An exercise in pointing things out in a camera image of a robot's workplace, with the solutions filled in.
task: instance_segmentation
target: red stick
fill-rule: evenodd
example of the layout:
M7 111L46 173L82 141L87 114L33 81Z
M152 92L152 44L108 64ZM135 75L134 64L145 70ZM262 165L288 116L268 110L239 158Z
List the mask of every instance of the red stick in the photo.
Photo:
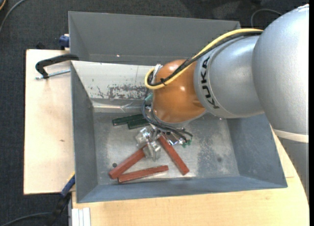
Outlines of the red stick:
M163 166L143 169L143 170L139 170L139 171L134 171L131 173L120 175L118 177L118 182L122 183L122 182L126 182L126 181L132 181L132 180L140 179L140 178L143 178L146 176L151 176L151 175L156 174L156 173L164 172L167 170L169 170L168 166L163 165Z
M140 159L142 159L144 157L145 157L145 154L143 152L143 149L139 149L134 154L132 154L129 158L127 158L122 163L120 163L117 167L115 167L113 170L111 170L109 172L110 178L116 179L118 176L120 176L122 173L124 173L126 170L128 170L136 162L138 162Z
M160 144L165 149L165 151L170 156L171 160L174 162L174 164L177 166L177 168L180 170L182 175L187 174L190 170L187 168L186 164L182 161L181 157L178 155L178 153L174 150L174 148L169 145L169 143L166 141L166 139L163 136L160 136L158 138Z

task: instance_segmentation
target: gray bin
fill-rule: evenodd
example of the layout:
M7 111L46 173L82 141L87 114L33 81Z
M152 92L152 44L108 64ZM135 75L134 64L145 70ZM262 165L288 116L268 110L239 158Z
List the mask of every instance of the gray bin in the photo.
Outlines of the gray bin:
M71 53L83 61L155 65L195 54L238 22L102 13L69 13ZM95 77L103 75L95 69ZM112 201L286 187L265 115L221 120L209 114L186 127L190 146L175 149L190 172L182 176L164 150L128 172L167 164L169 171L126 184L108 172L137 150L139 129L112 125L118 114L100 112L86 82L71 66L78 202Z

